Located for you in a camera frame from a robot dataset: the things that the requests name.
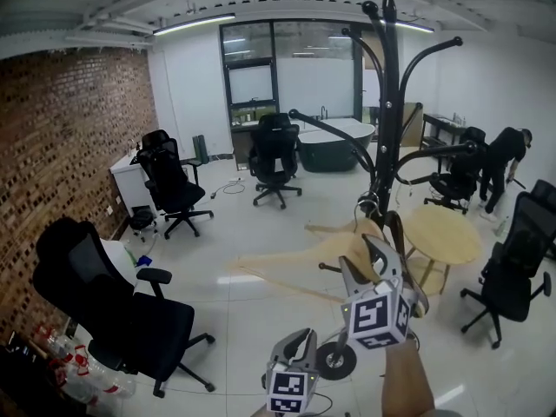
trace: plastic bottle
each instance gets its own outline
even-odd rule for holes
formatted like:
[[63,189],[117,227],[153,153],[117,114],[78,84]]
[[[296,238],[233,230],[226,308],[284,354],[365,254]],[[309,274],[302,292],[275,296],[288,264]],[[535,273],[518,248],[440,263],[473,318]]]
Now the plastic bottle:
[[106,394],[128,399],[136,392],[136,382],[129,375],[105,367],[81,345],[76,347],[75,363],[78,374]]
[[76,365],[53,360],[50,367],[54,370],[56,385],[69,397],[92,407],[96,405],[99,391],[79,376]]

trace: forearm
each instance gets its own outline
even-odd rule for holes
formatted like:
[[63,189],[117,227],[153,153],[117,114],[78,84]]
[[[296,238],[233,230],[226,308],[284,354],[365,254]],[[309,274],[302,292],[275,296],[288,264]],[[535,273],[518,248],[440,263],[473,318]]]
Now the forearm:
[[434,409],[427,374],[413,340],[386,348],[382,388],[384,417],[416,417]]

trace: black clothing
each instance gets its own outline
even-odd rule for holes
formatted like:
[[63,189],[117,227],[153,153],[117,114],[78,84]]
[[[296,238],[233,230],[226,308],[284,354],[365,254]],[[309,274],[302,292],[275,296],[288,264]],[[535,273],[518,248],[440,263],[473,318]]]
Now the black clothing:
[[488,183],[493,181],[493,193],[488,200],[488,204],[485,206],[485,211],[487,213],[492,213],[494,206],[500,200],[500,197],[504,193],[504,174],[505,167],[499,167],[497,169],[492,169],[490,167],[483,167],[482,177],[480,178],[480,191],[479,197],[483,201],[487,199]]
[[502,130],[486,153],[485,167],[504,168],[512,159],[521,161],[525,156],[525,138],[521,131],[507,127]]

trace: light wood chair leg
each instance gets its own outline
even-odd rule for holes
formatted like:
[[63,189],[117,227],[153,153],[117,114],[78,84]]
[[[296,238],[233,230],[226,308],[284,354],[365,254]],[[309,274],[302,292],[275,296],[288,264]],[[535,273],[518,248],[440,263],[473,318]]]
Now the light wood chair leg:
[[450,275],[450,265],[446,265],[446,270],[444,271],[444,282],[442,283],[442,289],[440,290],[440,294],[444,293],[444,288],[446,287],[446,281],[448,281],[448,276]]
[[423,286],[425,286],[425,283],[427,282],[428,276],[433,271],[433,266],[434,266],[434,260],[429,261],[428,265],[427,265],[427,270],[425,270],[425,273],[423,274],[423,277],[419,281],[419,285],[420,285],[421,288],[423,288]]
[[409,250],[409,252],[407,252],[406,259],[409,258],[411,255],[413,255],[413,254],[414,254],[414,251],[415,251],[415,247],[411,247],[411,249]]

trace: wheel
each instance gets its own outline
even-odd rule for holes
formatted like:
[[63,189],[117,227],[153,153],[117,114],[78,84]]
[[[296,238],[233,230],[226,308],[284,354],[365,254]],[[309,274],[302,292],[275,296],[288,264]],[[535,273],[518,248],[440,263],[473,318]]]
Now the wheel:
[[346,345],[340,359],[333,365],[332,356],[336,349],[336,342],[330,341],[316,350],[316,366],[325,380],[337,381],[345,379],[357,366],[357,355],[351,346]]

